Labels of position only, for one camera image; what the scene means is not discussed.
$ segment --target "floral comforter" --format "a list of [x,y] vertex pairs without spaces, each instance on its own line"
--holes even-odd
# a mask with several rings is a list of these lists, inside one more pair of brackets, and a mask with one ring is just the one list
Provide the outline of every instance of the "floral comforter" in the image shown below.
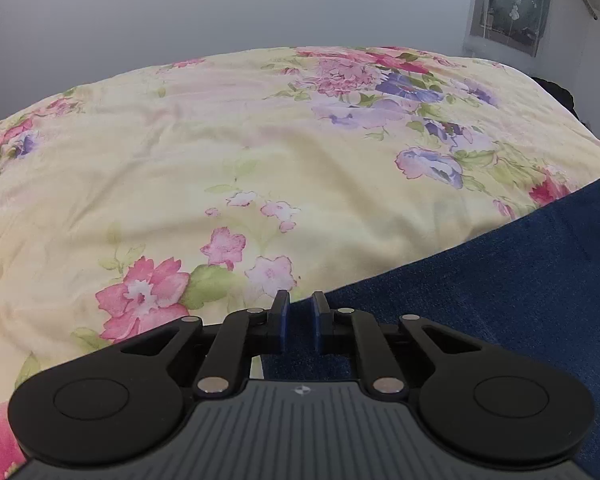
[[20,382],[446,250],[600,178],[530,78],[406,48],[275,48],[136,70],[0,122],[0,479]]

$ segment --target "cream colored fabric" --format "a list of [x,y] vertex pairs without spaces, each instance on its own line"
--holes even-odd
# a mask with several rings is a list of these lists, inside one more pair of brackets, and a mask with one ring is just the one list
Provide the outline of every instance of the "cream colored fabric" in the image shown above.
[[0,403],[38,367],[368,278],[599,177],[600,142],[484,60],[253,50],[48,98],[0,123]]

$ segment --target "dark fabric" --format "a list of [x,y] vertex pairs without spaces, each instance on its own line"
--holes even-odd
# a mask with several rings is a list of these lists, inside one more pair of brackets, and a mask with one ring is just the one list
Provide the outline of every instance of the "dark fabric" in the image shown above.
[[[577,462],[600,480],[600,180],[461,246],[327,294],[384,322],[412,312],[568,370],[596,402]],[[312,350],[308,301],[291,306],[288,353],[266,378],[340,379],[344,358]]]
[[567,110],[570,111],[576,117],[577,120],[580,120],[574,108],[573,96],[571,95],[571,92],[569,92],[565,88],[562,88],[556,83],[540,79],[539,77],[533,77],[531,79],[538,83],[546,92],[551,94],[551,96],[562,106],[567,108]]

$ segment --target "bed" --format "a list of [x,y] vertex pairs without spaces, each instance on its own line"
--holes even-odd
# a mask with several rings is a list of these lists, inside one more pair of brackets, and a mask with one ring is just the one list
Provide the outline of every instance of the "bed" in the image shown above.
[[43,368],[280,288],[419,280],[395,273],[599,188],[600,141],[488,60],[272,48],[44,99],[0,122],[0,479],[24,459],[8,399]]

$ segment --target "blue blanket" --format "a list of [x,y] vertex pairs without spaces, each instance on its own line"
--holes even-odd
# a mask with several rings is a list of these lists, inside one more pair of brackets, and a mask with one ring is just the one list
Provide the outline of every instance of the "blue blanket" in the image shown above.
[[[500,229],[327,294],[395,322],[408,312],[547,362],[593,394],[596,420],[576,458],[600,480],[600,180]],[[312,350],[307,300],[290,310],[288,352],[266,378],[343,379],[343,357]]]

